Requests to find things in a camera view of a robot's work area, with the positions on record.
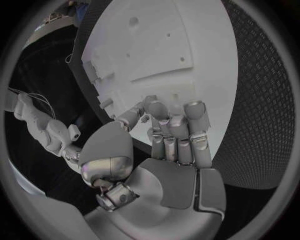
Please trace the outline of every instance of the perforated metal sheet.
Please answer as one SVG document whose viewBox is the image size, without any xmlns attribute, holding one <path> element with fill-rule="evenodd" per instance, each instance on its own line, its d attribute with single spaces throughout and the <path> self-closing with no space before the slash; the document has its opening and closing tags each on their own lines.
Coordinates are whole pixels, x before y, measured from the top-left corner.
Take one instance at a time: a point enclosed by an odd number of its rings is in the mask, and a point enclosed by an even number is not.
<svg viewBox="0 0 300 240">
<path fill-rule="evenodd" d="M 238 83 L 231 119 L 214 157 L 226 184 L 276 187 L 290 158 L 295 127 L 289 77 L 272 41 L 239 6 L 222 0 L 238 51 Z"/>
</svg>

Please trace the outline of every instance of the black background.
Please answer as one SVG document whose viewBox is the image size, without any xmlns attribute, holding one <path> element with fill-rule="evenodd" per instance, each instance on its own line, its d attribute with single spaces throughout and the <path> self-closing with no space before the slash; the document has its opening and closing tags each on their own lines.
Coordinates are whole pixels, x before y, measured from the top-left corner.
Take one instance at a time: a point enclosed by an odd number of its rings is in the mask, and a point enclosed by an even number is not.
<svg viewBox="0 0 300 240">
<path fill-rule="evenodd" d="M 4 45 L 8 41 L 8 37 L 16 30 L 16 25 L 24 16 L 27 10 L 35 1 L 6 1 L 1 4 L 0 23 L 1 38 L 0 47 L 3 50 Z M 265 0 L 273 11 L 277 14 L 283 22 L 291 36 L 294 38 L 296 44 L 300 46 L 300 37 L 298 36 L 300 26 L 300 2 L 298 0 Z M 264 240 L 277 239 L 280 236 L 290 236 L 290 238 L 297 239 L 300 236 L 298 231 L 298 214 L 300 203 L 300 191 L 298 190 L 291 201 L 289 207 L 284 215 L 279 219 L 276 225 L 263 238 Z M 0 193 L 0 221 L 2 226 L 0 228 L 0 239 L 36 239 L 34 235 L 19 219 L 14 209 L 11 207 L 9 201 L 5 197 L 5 193 Z"/>
</svg>

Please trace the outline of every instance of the white curved panel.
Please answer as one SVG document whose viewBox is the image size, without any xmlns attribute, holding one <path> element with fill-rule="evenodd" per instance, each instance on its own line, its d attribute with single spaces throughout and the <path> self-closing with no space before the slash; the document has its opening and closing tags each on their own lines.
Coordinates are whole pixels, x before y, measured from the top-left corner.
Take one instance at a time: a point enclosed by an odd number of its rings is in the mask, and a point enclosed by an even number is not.
<svg viewBox="0 0 300 240">
<path fill-rule="evenodd" d="M 238 56 L 231 21 L 220 0 L 114 0 L 96 23 L 82 62 L 91 62 L 100 102 L 118 116 L 147 95 L 171 113 L 189 101 L 206 103 L 214 156 L 234 106 Z M 131 135 L 151 145 L 150 123 Z"/>
</svg>

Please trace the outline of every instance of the cable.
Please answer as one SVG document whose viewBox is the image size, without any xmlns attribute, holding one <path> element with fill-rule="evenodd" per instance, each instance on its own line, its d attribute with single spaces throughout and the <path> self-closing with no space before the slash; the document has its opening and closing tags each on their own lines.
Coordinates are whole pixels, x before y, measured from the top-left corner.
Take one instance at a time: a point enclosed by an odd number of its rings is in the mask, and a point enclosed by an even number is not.
<svg viewBox="0 0 300 240">
<path fill-rule="evenodd" d="M 9 87 L 8 89 L 17 94 L 26 94 L 27 96 L 46 104 L 50 108 L 52 118 L 56 119 L 55 111 L 54 111 L 53 107 L 51 106 L 50 102 L 48 101 L 48 99 L 44 95 L 35 93 L 35 92 L 27 93 L 25 91 L 18 90 L 18 89 L 12 88 L 12 87 Z"/>
</svg>

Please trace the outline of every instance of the black mesh surface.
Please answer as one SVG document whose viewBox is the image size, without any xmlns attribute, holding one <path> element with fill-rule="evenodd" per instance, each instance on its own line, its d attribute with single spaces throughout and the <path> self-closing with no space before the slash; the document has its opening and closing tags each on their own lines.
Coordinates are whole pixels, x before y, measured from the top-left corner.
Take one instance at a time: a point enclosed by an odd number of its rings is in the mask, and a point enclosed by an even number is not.
<svg viewBox="0 0 300 240">
<path fill-rule="evenodd" d="M 214 157 L 226 184 L 276 187 L 290 158 L 295 127 L 289 77 L 272 41 L 230 0 L 222 0 L 238 51 L 238 82 L 231 119 Z"/>
</svg>

